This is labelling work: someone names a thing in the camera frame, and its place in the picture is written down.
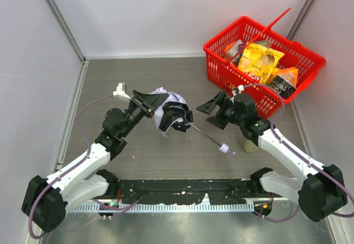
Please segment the lavender folding umbrella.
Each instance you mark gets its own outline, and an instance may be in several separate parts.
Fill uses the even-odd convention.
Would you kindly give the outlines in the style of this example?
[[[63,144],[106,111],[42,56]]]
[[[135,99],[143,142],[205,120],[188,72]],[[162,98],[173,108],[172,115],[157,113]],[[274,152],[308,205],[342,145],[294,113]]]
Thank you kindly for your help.
[[[206,132],[194,125],[192,111],[189,109],[187,102],[181,95],[175,92],[167,91],[164,87],[155,89],[152,94],[168,95],[167,99],[164,100],[163,103],[154,111],[153,115],[155,126],[164,137],[167,137],[167,132],[170,129],[186,133],[188,129],[193,128],[204,137],[215,143],[221,153],[228,154],[228,156],[236,155],[236,152],[231,151],[226,143],[218,142]]]

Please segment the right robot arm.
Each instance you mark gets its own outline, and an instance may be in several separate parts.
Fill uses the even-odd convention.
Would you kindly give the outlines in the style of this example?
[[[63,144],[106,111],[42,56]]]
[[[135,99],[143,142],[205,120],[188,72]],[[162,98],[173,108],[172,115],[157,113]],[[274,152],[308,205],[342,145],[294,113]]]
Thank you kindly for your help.
[[[293,178],[288,178],[262,169],[257,173],[261,189],[295,202],[314,222],[347,205],[348,191],[342,171],[333,164],[325,166],[313,159],[289,142],[270,120],[259,117],[251,95],[238,93],[228,97],[220,92],[197,110],[210,115],[216,107],[220,109],[207,119],[210,124],[220,129],[229,123],[239,126],[248,141],[270,153],[293,174]]]

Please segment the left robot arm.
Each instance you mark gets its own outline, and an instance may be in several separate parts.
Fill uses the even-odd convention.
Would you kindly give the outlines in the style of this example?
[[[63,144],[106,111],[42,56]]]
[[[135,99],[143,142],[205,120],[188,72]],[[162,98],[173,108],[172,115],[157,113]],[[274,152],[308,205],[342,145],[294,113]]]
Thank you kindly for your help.
[[[124,111],[112,108],[107,111],[102,123],[103,131],[88,144],[88,149],[62,170],[42,178],[33,177],[27,187],[22,211],[28,216],[28,231],[33,239],[36,224],[43,232],[50,232],[64,219],[68,203],[64,191],[71,189],[95,169],[113,160],[126,145],[125,137],[143,117],[151,118],[159,106],[168,98],[168,93],[143,94],[133,91],[128,96],[116,90],[112,96],[127,99]]]

